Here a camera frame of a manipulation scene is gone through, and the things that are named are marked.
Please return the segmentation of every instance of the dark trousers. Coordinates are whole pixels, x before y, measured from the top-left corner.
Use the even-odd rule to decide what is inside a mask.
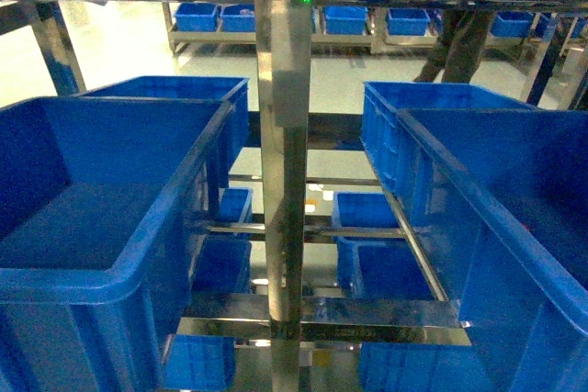
[[[469,83],[480,67],[494,17],[493,12],[444,11],[443,33],[414,81],[431,83],[445,69],[443,83]]]

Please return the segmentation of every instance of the metal post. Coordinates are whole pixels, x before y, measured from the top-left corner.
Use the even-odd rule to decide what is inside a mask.
[[[558,105],[558,109],[561,110],[586,110],[586,108],[588,108],[588,50],[582,52],[582,57]]]
[[[371,53],[381,54],[386,48],[386,15],[388,8],[376,8],[374,11],[374,39],[371,41]]]
[[[164,10],[164,20],[165,20],[165,32],[167,33],[167,43],[169,44],[169,49],[175,54],[177,50],[177,43],[172,39],[170,33],[174,30],[174,21],[172,20],[172,10],[169,6],[169,2],[162,3],[162,9]]]
[[[57,95],[85,92],[82,71],[59,3],[35,4],[34,14],[37,17],[31,20],[31,26]]]
[[[255,0],[274,391],[298,391],[311,0]]]
[[[526,78],[521,92],[521,101],[526,101],[533,106],[539,104],[567,40],[571,23],[572,20],[569,17],[556,15],[551,18]]]

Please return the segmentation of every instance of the metal rack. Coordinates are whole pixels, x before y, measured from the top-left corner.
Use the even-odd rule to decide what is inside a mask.
[[[40,42],[60,94],[84,90],[71,41],[56,0],[32,0],[39,16]],[[156,2],[193,0],[150,0]],[[247,0],[210,0],[246,2]],[[435,301],[367,301],[346,298],[303,297],[302,250],[307,227],[304,213],[307,152],[332,148],[336,140],[356,138],[360,118],[336,114],[309,115],[311,77],[311,21],[315,5],[413,6],[456,9],[588,11],[588,0],[254,0],[259,82],[260,139],[263,162],[265,226],[224,226],[229,230],[263,232],[266,238],[268,296],[195,296],[180,325],[181,332],[270,339],[272,380],[276,392],[300,389],[300,342],[419,342],[469,344],[464,325],[393,195],[390,204],[401,221],[401,231],[356,231],[362,236],[390,234],[406,237],[435,294]],[[31,23],[31,20],[20,21]],[[564,48],[572,20],[563,17],[537,48],[536,62],[523,98],[537,104]],[[562,100],[570,108],[588,103],[586,66],[579,70]],[[333,235],[350,231],[319,230]]]
[[[225,32],[221,30],[221,26],[215,32],[180,31],[172,19],[170,4],[163,3],[162,7],[165,27],[167,29],[167,39],[173,54],[180,52],[185,48],[184,45],[189,43],[255,45],[254,32]],[[424,36],[391,36],[386,30],[386,12],[387,10],[384,8],[375,9],[373,17],[367,22],[367,29],[364,35],[337,35],[326,33],[322,11],[319,9],[313,18],[316,24],[316,30],[312,33],[311,43],[313,46],[365,47],[370,48],[372,54],[381,54],[405,48],[433,48],[437,38],[436,29],[431,29],[430,27],[427,35]],[[520,38],[488,36],[486,39],[486,48],[505,50],[520,46],[524,42],[525,39]]]

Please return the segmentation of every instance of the blue plastic bin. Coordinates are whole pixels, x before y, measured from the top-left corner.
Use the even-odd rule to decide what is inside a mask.
[[[432,300],[403,240],[355,247],[357,298]],[[495,392],[471,347],[363,343],[359,380],[367,392]]]
[[[140,96],[190,98],[234,103],[235,112],[220,135],[223,146],[219,157],[220,185],[229,185],[229,171],[249,137],[247,82],[240,77],[191,77],[149,75],[110,84],[80,96]]]
[[[206,235],[196,226],[218,209],[210,165],[229,112],[118,98],[0,111],[4,390],[160,385]]]
[[[398,198],[496,389],[588,390],[588,115],[398,117]]]
[[[543,38],[546,29],[548,28],[550,17],[546,14],[541,14],[539,16],[539,21],[537,22],[537,27],[535,28],[535,35],[537,37]],[[578,22],[576,22],[576,26],[574,27],[573,31],[571,32],[571,38],[577,39],[582,35],[582,31],[586,26],[586,17],[578,17]]]
[[[407,241],[356,241],[352,248],[355,298],[433,300]]]
[[[391,9],[388,12],[388,33],[391,36],[423,36],[430,22],[423,9]]]
[[[253,195],[251,188],[227,188],[220,199],[218,222],[249,223],[253,220]],[[215,233],[215,236],[233,236],[236,239],[249,239],[249,233]]]
[[[524,38],[528,36],[532,24],[533,15],[531,13],[498,13],[490,32],[494,37]]]
[[[382,193],[336,192],[331,222],[335,228],[398,228],[398,221]],[[334,240],[337,244],[337,281],[340,287],[349,289],[354,268],[354,248],[373,239],[335,236]]]
[[[363,343],[359,383],[366,392],[495,392],[470,347]]]
[[[246,293],[249,290],[248,241],[209,238],[198,257],[195,291]],[[165,387],[219,391],[235,374],[235,339],[178,335],[165,369]]]
[[[524,108],[530,105],[469,84],[365,82],[361,140],[384,188],[394,191],[402,108]]]
[[[220,12],[225,32],[255,32],[255,5],[225,6]]]
[[[362,35],[366,32],[367,11],[363,6],[326,6],[324,22],[327,34]]]
[[[214,32],[220,9],[213,4],[182,4],[175,11],[178,31]]]

